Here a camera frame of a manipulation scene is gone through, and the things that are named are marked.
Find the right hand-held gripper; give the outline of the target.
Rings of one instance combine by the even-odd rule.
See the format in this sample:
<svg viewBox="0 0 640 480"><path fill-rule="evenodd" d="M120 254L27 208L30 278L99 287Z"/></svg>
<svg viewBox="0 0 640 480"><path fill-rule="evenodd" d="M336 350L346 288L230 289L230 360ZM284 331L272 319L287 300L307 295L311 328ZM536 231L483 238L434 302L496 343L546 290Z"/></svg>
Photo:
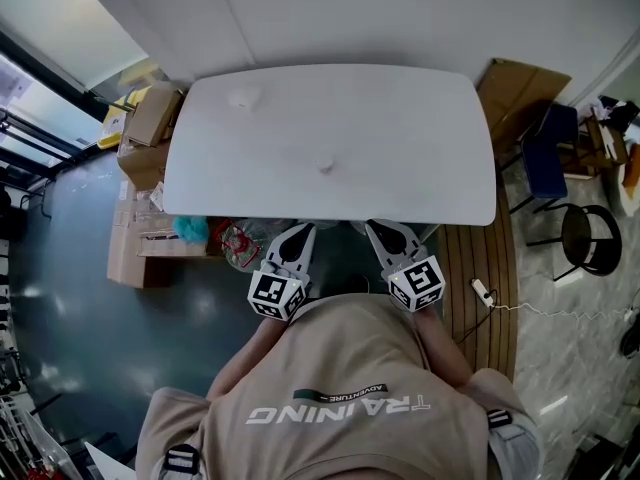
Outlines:
<svg viewBox="0 0 640 480"><path fill-rule="evenodd" d="M416 313L439 301L446 281L438 261L407 225L369 219L365 231L382 266L381 277L403 311Z"/></svg>

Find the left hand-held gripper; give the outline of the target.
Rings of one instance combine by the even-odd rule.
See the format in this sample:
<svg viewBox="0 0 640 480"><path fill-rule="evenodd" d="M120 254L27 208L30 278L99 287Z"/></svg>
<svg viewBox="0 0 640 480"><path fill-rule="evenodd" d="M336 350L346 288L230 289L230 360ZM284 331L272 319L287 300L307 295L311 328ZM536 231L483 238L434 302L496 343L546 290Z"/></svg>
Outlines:
<svg viewBox="0 0 640 480"><path fill-rule="evenodd" d="M278 235L253 272L247 300L259 315L289 322L307 297L316 226L301 223Z"/></svg>

